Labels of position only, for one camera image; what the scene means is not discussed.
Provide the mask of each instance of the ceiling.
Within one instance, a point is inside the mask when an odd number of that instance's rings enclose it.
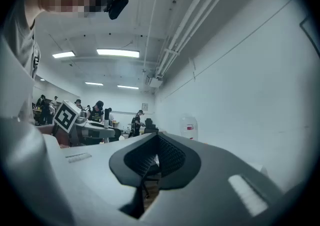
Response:
[[[80,84],[135,86],[153,92],[152,88],[143,87],[143,69],[146,69],[144,77],[155,70],[165,38],[175,33],[192,0],[156,0],[146,54],[154,1],[129,0],[116,20],[110,20],[103,12],[92,18],[42,13],[35,26],[42,54],[40,65],[46,64],[57,74]],[[99,56],[96,51],[122,48],[140,51],[140,58]],[[68,51],[73,51],[75,57],[52,57]]]

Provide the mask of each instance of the white wall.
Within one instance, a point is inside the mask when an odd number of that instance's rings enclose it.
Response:
[[[47,81],[40,81],[38,77],[35,78],[35,85],[32,92],[32,102],[37,103],[37,100],[41,95],[45,95],[47,99],[53,100],[55,96],[58,96],[57,101],[69,100],[75,102],[79,96],[67,92]]]
[[[119,124],[118,129],[123,130],[130,127],[132,118],[141,110],[142,103],[148,104],[148,111],[141,116],[144,122],[147,118],[154,118],[155,96],[151,94],[142,94],[139,90],[134,89],[109,89],[104,86],[85,86],[81,97],[83,107],[94,106],[97,101],[103,101],[104,109],[112,108],[114,120]]]
[[[299,27],[305,17],[298,0],[246,1],[195,54],[195,81],[189,65],[172,65],[171,78],[156,93],[158,126],[180,135],[180,116],[190,113],[200,142],[264,165],[284,191],[304,179],[320,100],[320,60]],[[202,30],[213,27],[209,20]],[[181,60],[188,61],[195,39]]]

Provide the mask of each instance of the ceiling light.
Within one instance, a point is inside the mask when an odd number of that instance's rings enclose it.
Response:
[[[101,56],[126,56],[139,58],[140,52],[129,51],[129,50],[118,50],[118,49],[97,49],[96,50]]]
[[[75,56],[74,52],[63,52],[52,55],[54,58],[63,58],[63,57],[73,57]]]
[[[94,85],[94,86],[103,86],[103,84],[100,83],[90,83],[90,82],[85,82],[87,85]]]
[[[118,85],[118,88],[139,89],[139,87],[124,86],[124,85]]]

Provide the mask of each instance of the water bottle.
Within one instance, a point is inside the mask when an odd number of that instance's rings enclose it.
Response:
[[[184,114],[180,118],[180,132],[181,136],[191,139],[198,140],[198,123],[194,116]]]

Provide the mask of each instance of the gray shirt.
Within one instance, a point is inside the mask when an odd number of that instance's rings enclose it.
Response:
[[[39,46],[35,42],[35,26],[33,25],[32,30],[30,30],[27,22],[25,0],[15,2],[7,15],[2,31],[15,57],[34,79],[41,54]],[[32,91],[20,110],[19,118],[24,121],[34,121]]]

